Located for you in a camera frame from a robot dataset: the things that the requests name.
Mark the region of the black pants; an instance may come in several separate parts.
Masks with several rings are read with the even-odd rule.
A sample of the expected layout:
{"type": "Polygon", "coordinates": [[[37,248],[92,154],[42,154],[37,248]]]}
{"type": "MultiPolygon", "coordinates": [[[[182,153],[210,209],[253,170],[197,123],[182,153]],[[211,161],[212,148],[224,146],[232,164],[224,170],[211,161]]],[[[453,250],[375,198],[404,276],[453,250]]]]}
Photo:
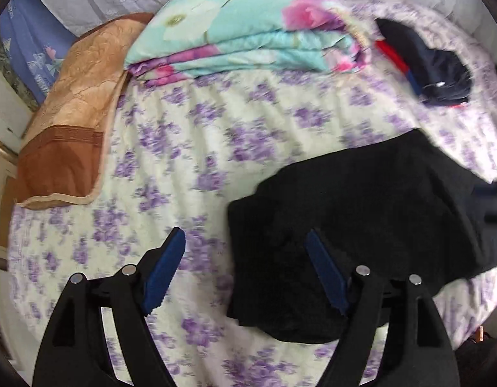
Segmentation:
{"type": "Polygon", "coordinates": [[[227,315],[282,342],[337,340],[356,266],[431,294],[497,266],[497,182],[466,170],[420,130],[291,164],[232,201],[227,315]]]}

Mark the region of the brown orange pillow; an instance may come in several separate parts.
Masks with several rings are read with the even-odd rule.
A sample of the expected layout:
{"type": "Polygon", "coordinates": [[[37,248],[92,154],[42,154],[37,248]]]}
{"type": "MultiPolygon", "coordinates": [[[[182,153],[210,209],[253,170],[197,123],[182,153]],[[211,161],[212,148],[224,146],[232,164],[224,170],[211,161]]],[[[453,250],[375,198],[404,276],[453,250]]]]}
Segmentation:
{"type": "Polygon", "coordinates": [[[16,201],[31,210],[92,203],[101,191],[128,49],[150,13],[117,17],[76,40],[26,130],[16,201]]]}

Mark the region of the floral teal folded quilt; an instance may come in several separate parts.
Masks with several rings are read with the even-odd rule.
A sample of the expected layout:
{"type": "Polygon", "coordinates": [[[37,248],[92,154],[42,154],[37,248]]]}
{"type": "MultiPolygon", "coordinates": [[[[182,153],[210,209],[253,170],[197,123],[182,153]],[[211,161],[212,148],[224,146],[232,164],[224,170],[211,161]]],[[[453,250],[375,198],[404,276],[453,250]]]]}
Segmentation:
{"type": "Polygon", "coordinates": [[[169,0],[128,50],[148,87],[242,69],[352,73],[371,42],[339,0],[169,0]]]}

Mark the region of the wooden picture frame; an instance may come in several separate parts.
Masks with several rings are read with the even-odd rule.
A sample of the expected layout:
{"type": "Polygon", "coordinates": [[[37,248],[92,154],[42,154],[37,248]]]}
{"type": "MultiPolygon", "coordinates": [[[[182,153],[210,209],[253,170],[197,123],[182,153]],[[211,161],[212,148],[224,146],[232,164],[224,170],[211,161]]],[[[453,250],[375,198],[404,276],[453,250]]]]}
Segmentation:
{"type": "Polygon", "coordinates": [[[0,269],[7,270],[10,221],[16,203],[17,155],[0,141],[0,269]]]}

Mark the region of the folded dark navy pants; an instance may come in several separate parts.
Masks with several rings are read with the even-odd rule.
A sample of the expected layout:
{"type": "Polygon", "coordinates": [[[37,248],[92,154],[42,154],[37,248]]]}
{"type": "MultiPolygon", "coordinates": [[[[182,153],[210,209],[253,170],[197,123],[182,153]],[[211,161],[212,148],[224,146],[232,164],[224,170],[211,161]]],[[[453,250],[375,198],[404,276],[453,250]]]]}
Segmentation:
{"type": "Polygon", "coordinates": [[[452,51],[431,48],[411,27],[390,19],[375,23],[382,36],[402,56],[414,75],[422,95],[421,103],[429,107],[456,107],[469,101],[472,73],[452,51]]]}

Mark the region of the red folded garment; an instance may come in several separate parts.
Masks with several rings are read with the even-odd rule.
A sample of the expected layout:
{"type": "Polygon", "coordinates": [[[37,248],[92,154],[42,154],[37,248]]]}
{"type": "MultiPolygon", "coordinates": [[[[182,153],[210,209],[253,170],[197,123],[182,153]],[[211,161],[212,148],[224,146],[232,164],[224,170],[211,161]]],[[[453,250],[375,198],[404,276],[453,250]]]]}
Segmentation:
{"type": "Polygon", "coordinates": [[[376,40],[374,45],[383,53],[396,67],[397,69],[405,76],[408,83],[412,87],[414,93],[417,96],[422,95],[422,90],[420,86],[417,84],[414,75],[412,74],[411,69],[407,65],[407,63],[402,59],[396,50],[386,42],[386,40],[376,40]]]}

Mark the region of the purple floral bedspread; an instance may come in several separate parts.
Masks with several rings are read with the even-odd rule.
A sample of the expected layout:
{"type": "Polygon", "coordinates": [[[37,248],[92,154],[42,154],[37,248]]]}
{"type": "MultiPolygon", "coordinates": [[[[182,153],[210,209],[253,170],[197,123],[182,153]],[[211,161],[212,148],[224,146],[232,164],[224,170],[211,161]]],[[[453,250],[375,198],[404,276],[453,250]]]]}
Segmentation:
{"type": "Polygon", "coordinates": [[[188,243],[162,306],[148,319],[181,386],[311,386],[335,344],[278,342],[226,316],[234,282],[226,206],[281,167],[421,128],[456,161],[497,180],[496,62],[446,17],[401,0],[343,0],[371,28],[388,17],[472,71],[468,105],[426,108],[393,64],[356,74],[235,71],[144,90],[129,83],[114,119],[99,197],[83,206],[16,208],[10,297],[40,339],[68,277],[115,273],[162,244],[188,243]]]}

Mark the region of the blue patterned pillow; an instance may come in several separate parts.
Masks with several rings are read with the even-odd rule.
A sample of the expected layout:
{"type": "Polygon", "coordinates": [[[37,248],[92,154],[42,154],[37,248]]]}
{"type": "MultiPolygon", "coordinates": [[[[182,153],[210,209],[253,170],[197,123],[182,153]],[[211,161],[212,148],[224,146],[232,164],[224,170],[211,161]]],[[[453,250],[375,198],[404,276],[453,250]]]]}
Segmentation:
{"type": "Polygon", "coordinates": [[[40,0],[10,0],[0,15],[0,37],[12,70],[42,103],[77,37],[40,0]]]}

